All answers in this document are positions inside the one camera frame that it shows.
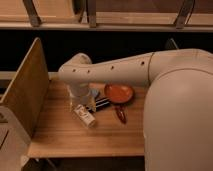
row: dark background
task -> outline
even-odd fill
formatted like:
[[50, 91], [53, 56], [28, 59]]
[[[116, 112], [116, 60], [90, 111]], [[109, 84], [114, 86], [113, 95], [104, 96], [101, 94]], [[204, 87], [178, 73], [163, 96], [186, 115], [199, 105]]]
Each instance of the dark background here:
[[0, 30], [0, 70], [15, 71], [35, 37], [40, 37], [49, 71], [78, 52], [93, 63], [165, 49], [173, 38], [179, 48], [200, 48], [213, 53], [213, 33], [106, 32], [56, 30]]

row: utensil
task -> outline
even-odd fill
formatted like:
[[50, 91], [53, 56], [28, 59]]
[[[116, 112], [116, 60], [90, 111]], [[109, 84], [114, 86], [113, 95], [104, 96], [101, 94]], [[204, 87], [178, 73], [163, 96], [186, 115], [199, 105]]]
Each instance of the utensil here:
[[106, 84], [104, 87], [105, 96], [115, 105], [115, 111], [123, 124], [126, 124], [126, 116], [122, 104], [132, 99], [134, 91], [126, 85]]

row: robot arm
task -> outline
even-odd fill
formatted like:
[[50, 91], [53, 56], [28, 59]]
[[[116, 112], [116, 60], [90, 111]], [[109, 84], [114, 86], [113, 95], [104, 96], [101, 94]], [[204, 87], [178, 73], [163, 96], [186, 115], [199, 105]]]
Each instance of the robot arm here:
[[90, 82], [150, 86], [143, 125], [146, 170], [213, 170], [213, 54], [173, 50], [99, 64], [78, 54], [61, 66], [59, 77], [82, 104]]
[[198, 49], [184, 49], [153, 52], [91, 64], [86, 54], [79, 53], [60, 67], [59, 78], [69, 85], [72, 99], [77, 98], [79, 103], [87, 104], [90, 96], [88, 86], [90, 82], [149, 86], [166, 68], [173, 68], [181, 60], [196, 59], [199, 53], [212, 56]]

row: wooden panel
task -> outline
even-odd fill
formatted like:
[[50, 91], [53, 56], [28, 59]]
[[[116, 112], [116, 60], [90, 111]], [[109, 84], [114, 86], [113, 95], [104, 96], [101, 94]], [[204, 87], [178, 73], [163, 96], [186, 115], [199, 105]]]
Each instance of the wooden panel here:
[[22, 134], [32, 136], [49, 84], [40, 39], [35, 39], [1, 99], [2, 114]]
[[[97, 12], [100, 24], [173, 25], [178, 13]], [[192, 14], [189, 25], [213, 25], [213, 14]]]
[[7, 130], [7, 136], [0, 149], [0, 170], [21, 171], [21, 156], [26, 155], [27, 146], [10, 124], [0, 124], [0, 134]]
[[[99, 12], [178, 13], [183, 0], [97, 0]], [[212, 0], [196, 0], [196, 13], [213, 13]]]
[[[103, 84], [93, 84], [101, 90]], [[29, 147], [30, 157], [142, 156], [143, 103], [146, 90], [134, 88], [133, 101], [124, 106], [127, 124], [121, 124], [114, 107], [94, 114], [97, 125], [87, 128], [70, 112], [66, 85], [51, 81], [38, 125]]]
[[[72, 0], [33, 0], [42, 22], [74, 22], [78, 21], [83, 12], [83, 1], [77, 3], [75, 15]], [[29, 21], [22, 0], [0, 1], [0, 21]]]
[[28, 21], [27, 12], [22, 1], [1, 0], [0, 21]]

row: shelf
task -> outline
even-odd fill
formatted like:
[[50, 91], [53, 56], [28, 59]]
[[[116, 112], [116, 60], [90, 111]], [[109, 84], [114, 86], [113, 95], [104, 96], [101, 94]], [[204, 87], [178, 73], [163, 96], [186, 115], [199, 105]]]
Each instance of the shelf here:
[[[23, 16], [22, 20], [17, 22], [6, 19], [2, 20], [0, 22], [0, 29], [213, 32], [213, 9], [210, 6], [212, 2], [197, 1], [195, 13], [190, 16], [192, 0], [185, 0], [185, 4], [177, 2], [175, 3], [176, 8], [171, 2], [164, 1], [168, 7], [159, 4], [155, 0], [142, 0], [141, 3], [137, 0], [132, 1], [132, 3], [129, 0], [125, 0], [126, 4], [124, 3], [123, 5], [118, 1], [110, 0], [106, 6], [104, 6], [107, 3], [105, 0], [86, 0], [87, 10], [83, 14], [75, 15], [76, 18], [81, 18], [81, 21], [78, 22], [67, 17], [68, 15], [63, 16], [62, 11], [60, 11], [58, 17], [53, 14], [49, 16], [44, 15], [44, 10], [42, 13], [41, 9], [44, 9], [46, 6], [38, 8], [37, 0], [33, 2], [40, 9], [40, 11], [38, 10], [39, 14], [43, 14], [41, 15], [42, 23], [39, 27], [32, 27], [30, 22], [26, 20], [26, 16]], [[188, 20], [187, 24], [180, 24], [181, 22], [186, 22], [186, 20]]]

